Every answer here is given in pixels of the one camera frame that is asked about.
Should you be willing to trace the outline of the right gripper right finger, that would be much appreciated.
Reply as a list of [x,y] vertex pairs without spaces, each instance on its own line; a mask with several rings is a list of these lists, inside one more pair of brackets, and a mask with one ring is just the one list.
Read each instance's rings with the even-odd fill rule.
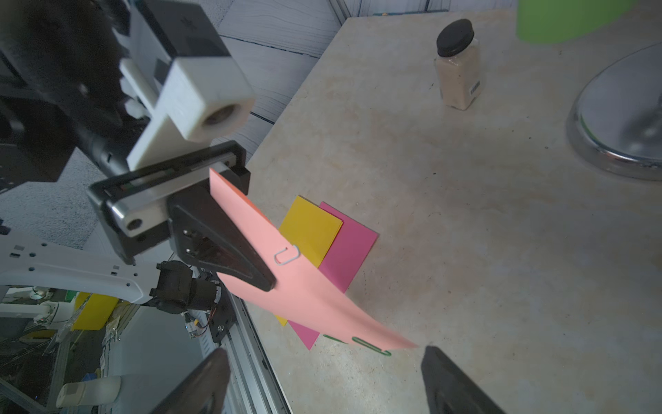
[[440,348],[425,348],[421,371],[430,413],[504,414]]

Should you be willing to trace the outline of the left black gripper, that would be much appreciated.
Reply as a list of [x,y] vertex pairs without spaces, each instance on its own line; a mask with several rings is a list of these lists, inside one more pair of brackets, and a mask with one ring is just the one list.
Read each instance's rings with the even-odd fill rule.
[[209,171],[248,191],[248,152],[227,141],[91,185],[87,196],[110,244],[126,264],[170,238],[184,262],[227,274],[260,291],[276,277],[210,194]]

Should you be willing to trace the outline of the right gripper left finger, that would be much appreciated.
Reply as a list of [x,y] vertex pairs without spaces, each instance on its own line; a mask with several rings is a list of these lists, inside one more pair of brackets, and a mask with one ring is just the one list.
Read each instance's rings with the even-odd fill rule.
[[217,348],[152,413],[222,413],[230,374],[228,354]]

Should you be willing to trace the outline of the salmon pink paper sheet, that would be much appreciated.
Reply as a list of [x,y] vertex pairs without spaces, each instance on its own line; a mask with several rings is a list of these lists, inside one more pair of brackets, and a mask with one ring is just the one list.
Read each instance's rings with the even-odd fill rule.
[[209,171],[210,195],[256,250],[275,277],[264,291],[228,272],[217,276],[235,296],[332,339],[384,355],[417,345],[365,313],[338,290],[297,246],[289,243],[264,214],[227,179]]

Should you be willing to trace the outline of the yellow paper sheet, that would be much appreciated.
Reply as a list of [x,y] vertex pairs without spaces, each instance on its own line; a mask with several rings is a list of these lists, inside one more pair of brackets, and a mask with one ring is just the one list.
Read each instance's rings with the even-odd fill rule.
[[304,198],[298,197],[288,210],[279,234],[269,237],[276,243],[270,269],[276,285],[269,293],[246,298],[272,312],[281,321],[306,327],[341,332],[341,322],[353,309],[351,301],[336,292],[318,269],[324,255],[342,226],[342,221]]

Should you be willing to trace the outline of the magenta paper sheet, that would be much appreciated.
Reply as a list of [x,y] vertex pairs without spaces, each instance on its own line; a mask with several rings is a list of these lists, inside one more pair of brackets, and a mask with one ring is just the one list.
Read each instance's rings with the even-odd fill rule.
[[279,231],[342,293],[358,274],[379,234],[323,202],[298,197]]

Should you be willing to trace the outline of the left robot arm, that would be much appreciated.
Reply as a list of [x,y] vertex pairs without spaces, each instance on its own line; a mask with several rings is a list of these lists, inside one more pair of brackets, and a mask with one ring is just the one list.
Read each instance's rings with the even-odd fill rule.
[[1,189],[55,182],[79,150],[117,258],[3,228],[1,282],[97,293],[164,312],[210,310],[217,284],[276,278],[211,194],[248,192],[229,139],[255,94],[203,8],[186,1],[1,4]]

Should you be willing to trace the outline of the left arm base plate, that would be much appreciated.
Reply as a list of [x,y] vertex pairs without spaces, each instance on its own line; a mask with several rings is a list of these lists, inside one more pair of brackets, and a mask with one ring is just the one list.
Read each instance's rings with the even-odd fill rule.
[[231,295],[222,282],[217,284],[217,297],[211,310],[188,310],[183,316],[189,336],[199,339],[203,350],[211,350],[212,343],[221,346],[236,323]]

